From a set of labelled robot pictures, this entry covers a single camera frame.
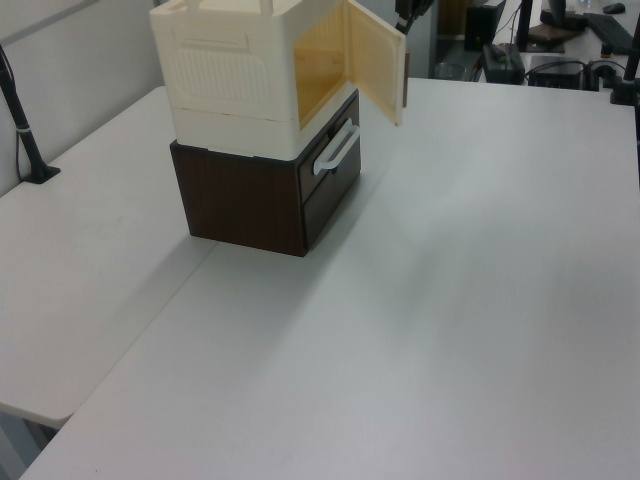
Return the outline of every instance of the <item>plastic container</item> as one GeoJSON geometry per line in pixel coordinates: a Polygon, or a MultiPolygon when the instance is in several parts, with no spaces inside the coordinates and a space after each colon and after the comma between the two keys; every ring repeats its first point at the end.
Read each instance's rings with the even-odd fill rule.
{"type": "Polygon", "coordinates": [[[171,0],[150,17],[182,145],[294,160],[356,87],[400,123],[405,37],[354,0],[171,0]]]}
{"type": "Polygon", "coordinates": [[[456,63],[438,63],[436,65],[436,79],[454,80],[462,82],[465,80],[467,70],[456,63]]]}

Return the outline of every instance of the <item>box door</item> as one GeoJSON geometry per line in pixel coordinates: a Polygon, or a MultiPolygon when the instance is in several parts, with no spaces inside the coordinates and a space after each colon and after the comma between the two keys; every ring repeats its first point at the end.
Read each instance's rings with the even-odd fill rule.
{"type": "Polygon", "coordinates": [[[402,120],[406,37],[347,1],[348,77],[396,125],[402,120]]]}

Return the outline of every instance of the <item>wood grain drawer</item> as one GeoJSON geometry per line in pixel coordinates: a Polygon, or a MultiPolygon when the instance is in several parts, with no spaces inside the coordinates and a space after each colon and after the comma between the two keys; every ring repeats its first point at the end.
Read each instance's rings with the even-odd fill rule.
{"type": "Polygon", "coordinates": [[[340,149],[346,154],[337,168],[313,173],[318,158],[329,155],[327,146],[341,138],[345,123],[359,123],[357,95],[294,161],[240,157],[174,141],[171,155],[191,234],[306,255],[360,173],[357,136],[350,148],[340,149]]]}

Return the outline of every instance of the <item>white drawer handle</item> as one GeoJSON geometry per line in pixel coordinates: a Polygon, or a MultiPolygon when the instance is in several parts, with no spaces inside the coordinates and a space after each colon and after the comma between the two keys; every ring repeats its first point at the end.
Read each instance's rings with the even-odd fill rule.
{"type": "Polygon", "coordinates": [[[318,156],[314,162],[313,174],[319,175],[322,170],[333,170],[340,165],[342,159],[347,155],[349,149],[351,149],[359,137],[360,127],[358,125],[354,125],[351,119],[347,120],[340,131],[336,133],[336,136],[329,142],[327,148],[322,151],[320,156],[318,156]],[[340,145],[342,145],[342,148],[340,151],[336,152],[340,145]]]}

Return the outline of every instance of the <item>drawer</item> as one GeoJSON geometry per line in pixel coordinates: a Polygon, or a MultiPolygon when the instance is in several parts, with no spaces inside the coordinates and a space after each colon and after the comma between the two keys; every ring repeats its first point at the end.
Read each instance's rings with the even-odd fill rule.
{"type": "Polygon", "coordinates": [[[360,109],[357,93],[354,93],[346,106],[334,115],[334,117],[314,138],[306,151],[301,155],[301,157],[305,158],[305,160],[300,164],[299,170],[300,197],[303,203],[309,198],[309,195],[311,195],[327,175],[326,170],[321,172],[319,175],[314,175],[313,165],[348,119],[351,119],[351,122],[354,125],[360,125],[360,109]]]}
{"type": "Polygon", "coordinates": [[[360,175],[360,139],[356,140],[337,168],[327,171],[322,182],[303,205],[306,243],[310,248],[322,228],[360,175]]]}

